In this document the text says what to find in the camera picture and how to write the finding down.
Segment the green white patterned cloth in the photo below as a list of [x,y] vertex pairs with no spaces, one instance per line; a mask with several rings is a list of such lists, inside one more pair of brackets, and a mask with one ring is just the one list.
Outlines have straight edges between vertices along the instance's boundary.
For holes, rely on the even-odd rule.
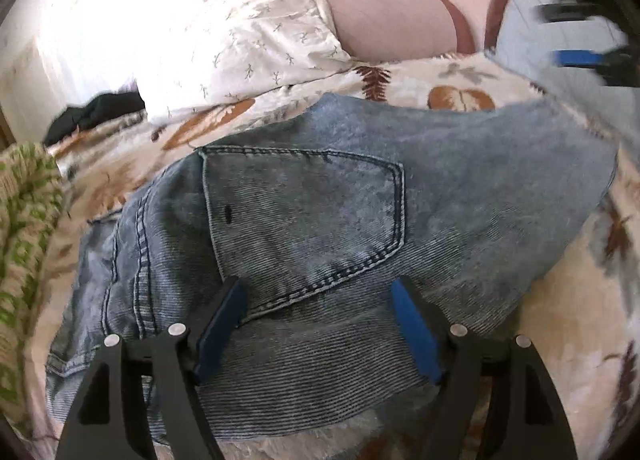
[[63,179],[39,143],[1,152],[1,412],[26,420],[22,351],[44,255],[63,205]]

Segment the black garment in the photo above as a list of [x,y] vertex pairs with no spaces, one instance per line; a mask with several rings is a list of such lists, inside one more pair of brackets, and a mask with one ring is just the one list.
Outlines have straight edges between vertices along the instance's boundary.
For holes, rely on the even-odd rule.
[[46,147],[53,146],[76,131],[88,131],[119,116],[143,109],[144,102],[137,91],[98,94],[86,105],[70,105],[55,117],[42,144]]

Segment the leaf pattern fleece blanket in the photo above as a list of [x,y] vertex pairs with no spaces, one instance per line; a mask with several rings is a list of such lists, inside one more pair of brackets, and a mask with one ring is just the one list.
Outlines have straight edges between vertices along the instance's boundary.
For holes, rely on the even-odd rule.
[[[131,193],[194,148],[302,113],[326,92],[411,108],[471,113],[544,97],[546,90],[495,56],[360,64],[317,82],[286,86],[186,120],[148,122],[134,113],[52,148],[67,179],[67,203],[49,243],[40,301],[24,353],[32,435],[28,451],[50,459],[62,425],[46,404],[46,360],[70,298],[80,239],[90,220],[119,209]],[[626,154],[604,203],[516,315],[567,411],[578,456],[600,459],[639,419],[639,171]]]

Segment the white patterned pillow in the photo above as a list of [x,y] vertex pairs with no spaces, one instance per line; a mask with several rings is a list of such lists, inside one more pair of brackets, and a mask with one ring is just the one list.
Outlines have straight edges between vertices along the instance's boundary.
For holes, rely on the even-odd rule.
[[136,83],[165,124],[351,65],[327,0],[206,0],[146,35]]

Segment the blue denim jeans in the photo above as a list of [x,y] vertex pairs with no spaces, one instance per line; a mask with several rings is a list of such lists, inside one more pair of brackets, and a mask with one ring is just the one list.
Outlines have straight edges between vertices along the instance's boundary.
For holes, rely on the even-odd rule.
[[356,416],[421,381],[392,282],[494,330],[576,238],[615,157],[546,98],[459,114],[325,94],[209,143],[90,224],[46,365],[49,410],[67,416],[104,336],[186,321],[235,276],[247,314],[200,391],[215,435]]

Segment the pink cylindrical bolster pillow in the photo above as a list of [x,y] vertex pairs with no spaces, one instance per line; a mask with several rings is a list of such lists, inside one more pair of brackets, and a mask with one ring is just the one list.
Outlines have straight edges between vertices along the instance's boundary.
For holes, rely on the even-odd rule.
[[326,0],[336,37],[353,58],[390,62],[476,51],[471,27],[449,0]]

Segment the light blue quilt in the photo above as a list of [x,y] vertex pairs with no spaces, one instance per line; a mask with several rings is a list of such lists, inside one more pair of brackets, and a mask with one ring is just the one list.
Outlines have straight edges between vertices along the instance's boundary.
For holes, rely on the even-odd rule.
[[540,18],[538,7],[550,1],[508,1],[494,60],[605,123],[631,146],[638,146],[639,90],[605,86],[596,73],[580,68],[558,68],[552,60],[556,50],[605,52],[620,48],[626,42],[625,35],[603,18],[546,23]]

